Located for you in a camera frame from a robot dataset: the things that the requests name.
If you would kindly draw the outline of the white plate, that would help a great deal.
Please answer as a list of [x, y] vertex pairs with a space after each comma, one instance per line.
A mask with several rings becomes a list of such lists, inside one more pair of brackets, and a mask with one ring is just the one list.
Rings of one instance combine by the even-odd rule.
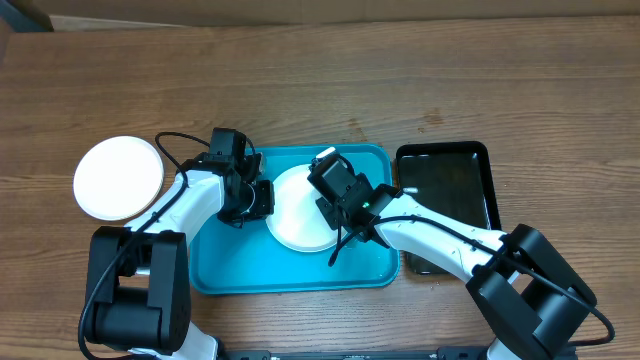
[[82, 157], [73, 177], [73, 194], [88, 215], [117, 221], [151, 204], [163, 180], [164, 165], [151, 144], [117, 136], [96, 144]]
[[310, 165], [294, 166], [274, 181], [274, 212], [267, 227], [282, 245], [303, 253], [320, 252], [337, 244], [332, 230], [316, 201], [320, 193], [308, 181]]

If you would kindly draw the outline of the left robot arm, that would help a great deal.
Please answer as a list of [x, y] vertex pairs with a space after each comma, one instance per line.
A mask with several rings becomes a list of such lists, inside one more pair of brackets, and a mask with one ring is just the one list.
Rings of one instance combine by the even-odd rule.
[[212, 216], [242, 225], [272, 214], [264, 163], [261, 153], [202, 153], [178, 166], [174, 184], [142, 216], [94, 232], [78, 326], [86, 358], [91, 343], [124, 359], [216, 357], [216, 339], [191, 321], [188, 247]]

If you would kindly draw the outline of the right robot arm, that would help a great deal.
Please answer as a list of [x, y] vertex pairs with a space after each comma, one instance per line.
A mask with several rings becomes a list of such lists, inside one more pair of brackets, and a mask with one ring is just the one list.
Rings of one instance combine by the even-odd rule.
[[434, 212], [399, 189], [366, 176], [311, 175], [322, 206], [352, 237], [412, 253], [464, 282], [496, 336], [489, 359], [554, 359], [597, 299], [538, 230], [473, 227]]

